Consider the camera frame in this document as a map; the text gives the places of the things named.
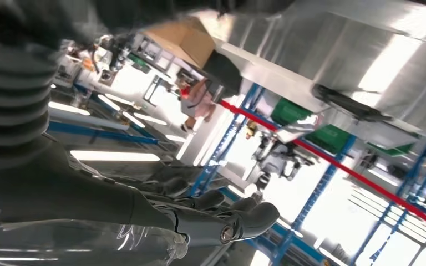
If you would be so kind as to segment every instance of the blue shelving rack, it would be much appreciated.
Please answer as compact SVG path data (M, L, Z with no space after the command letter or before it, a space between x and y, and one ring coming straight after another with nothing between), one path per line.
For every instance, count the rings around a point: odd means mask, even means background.
M256 104L258 103L260 97L262 96L263 91L264 91L263 88L254 84L252 88L248 91L248 93L246 94L244 102L241 105L241 109L249 113L252 113L258 119L267 121L267 119L265 119L264 117L261 117L259 114L254 113ZM230 124L229 128L227 129L226 133L224 134L223 138L221 139L220 143L215 149L214 154L211 156L210 163L204 167L200 176L195 181L192 187L192 190L190 191L191 196L200 195L208 189L209 184L214 179L219 169L218 162L220 162L221 160L225 158L228 150L230 149L230 147L232 146L232 143L235 140L236 134L241 130L241 128L246 123L246 121L247 119L245 119L241 115L236 114L234 116L232 123ZM267 121L267 122L269 124L274 125L277 128L279 127L278 125L275 125L270 121ZM345 155L348 154L349 150L352 148L353 144L355 143L355 140L356 140L356 137L351 136L348 139L344 148L338 154L336 154L336 156L334 156L334 159L339 162L342 162ZM398 191L396 193L397 196L401 197L404 194L404 192L407 191L408 188L415 185L415 178L419 175L420 168L422 166L422 163L425 161L425 159L426 159L426 148L424 149L421 156L416 160L414 167L411 169L411 171L409 171L404 182L398 188ZM321 254L319 251L315 250L314 248L310 247L303 240L298 238L296 236L296 232L300 230L301 225L303 224L303 221L305 220L311 208L315 205L316 201L321 196L323 191L326 189L327 185L330 183L336 171L337 169L335 166L333 165L329 166L329 168L326 170L323 177L319 181L318 185L316 186L316 188L310 195L305 206L303 207L303 209L301 210L297 218L291 224L290 229L287 229L278 223L276 223L272 227L272 230L275 231L282 238L279 244L274 244L265 236L259 236L255 239L248 240L249 244L251 244L256 249L260 250L261 252L263 252L265 255L267 255L270 258L272 266L280 265L280 261L282 260L283 256L285 256L286 252L288 251L291 245L298 247L301 251L306 253L309 257L313 258L317 262L321 262L325 259L325 256L323 254ZM408 198L408 201L410 203L418 206L418 208L421 209L424 213L426 213L426 208L418 204L417 198L420 196L422 190L424 190L425 187L426 187L426 178L424 179L421 186L418 188L417 192ZM237 195L233 194L227 188L222 188L221 191L225 194L225 196L232 199L233 201L236 201L239 199ZM383 212L379 220L375 223L373 229L370 231L369 235L362 243L362 246L358 250L357 254L351 259L351 265L355 265L357 258L362 254L368 242L374 236L378 227L384 222L384 218L391 211L392 206L394 206L394 203L391 202L386 208L386 210ZM388 239L372 255L371 259L373 261L375 261L378 258L378 255L386 246L386 243L391 238L392 234L394 234L394 232L397 231L398 227L401 225L401 223L403 222L403 220L405 219L407 215L408 215L408 211L405 210L403 214L401 215L399 221L392 228L392 232L388 236Z

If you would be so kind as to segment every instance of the metal sheet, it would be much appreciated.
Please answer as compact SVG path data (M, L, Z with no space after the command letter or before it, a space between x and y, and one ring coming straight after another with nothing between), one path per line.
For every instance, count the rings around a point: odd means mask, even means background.
M309 97L308 86L318 82L400 119L398 126L415 130L412 125L426 134L426 6L398 0L305 2L309 4L299 2L275 19L234 19L226 41L243 47L251 58L269 61L238 63L250 68L247 78L312 111L320 104ZM390 59L373 67L380 74L368 79L382 79L386 85L362 88L365 75L383 55Z

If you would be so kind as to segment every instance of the cardboard box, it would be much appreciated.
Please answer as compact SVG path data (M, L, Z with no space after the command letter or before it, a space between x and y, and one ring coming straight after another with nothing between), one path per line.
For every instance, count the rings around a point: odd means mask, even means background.
M202 68L216 45L198 18L150 28L144 34L174 56Z

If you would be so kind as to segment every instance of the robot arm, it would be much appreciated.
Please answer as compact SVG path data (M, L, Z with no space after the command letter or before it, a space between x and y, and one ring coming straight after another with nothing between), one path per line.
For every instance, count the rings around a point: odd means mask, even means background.
M105 33L130 33L194 10L250 8L247 1L234 2L232 7L216 0L0 0L0 221L65 218L157 226L198 244L223 243L214 233L229 228L234 231L227 232L228 241L270 228L278 218L270 204L218 215L156 205L137 189L72 169L66 151L45 134L62 39L91 45ZM271 2L280 2L272 8L281 10L287 1ZM261 8L269 12L267 6ZM215 229L211 237L201 234L208 230L193 230L200 222Z

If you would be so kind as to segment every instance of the industrial machine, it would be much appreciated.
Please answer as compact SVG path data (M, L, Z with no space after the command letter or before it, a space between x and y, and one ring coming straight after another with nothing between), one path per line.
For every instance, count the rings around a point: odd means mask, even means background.
M262 193L271 178L286 178L291 181L301 166L311 166L318 157L292 142L283 143L275 134L263 132L261 143L252 155L260 169L260 176L255 182L257 191Z

